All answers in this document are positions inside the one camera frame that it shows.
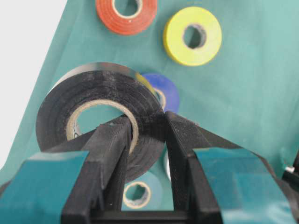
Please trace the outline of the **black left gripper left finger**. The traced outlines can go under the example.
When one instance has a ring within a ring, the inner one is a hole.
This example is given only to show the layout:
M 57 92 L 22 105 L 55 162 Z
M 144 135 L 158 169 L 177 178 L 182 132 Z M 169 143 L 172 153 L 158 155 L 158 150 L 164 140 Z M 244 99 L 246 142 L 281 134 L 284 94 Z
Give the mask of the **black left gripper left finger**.
M 1 189 L 1 223 L 88 224 L 119 211 L 130 143 L 128 124 L 104 124 L 27 158 Z

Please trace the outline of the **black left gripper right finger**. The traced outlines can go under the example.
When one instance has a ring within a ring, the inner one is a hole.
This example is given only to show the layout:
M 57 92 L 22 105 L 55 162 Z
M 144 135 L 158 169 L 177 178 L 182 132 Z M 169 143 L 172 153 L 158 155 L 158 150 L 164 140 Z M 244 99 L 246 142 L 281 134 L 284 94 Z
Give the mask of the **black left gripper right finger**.
M 299 195 L 263 157 L 165 114 L 174 208 L 195 224 L 296 224 Z

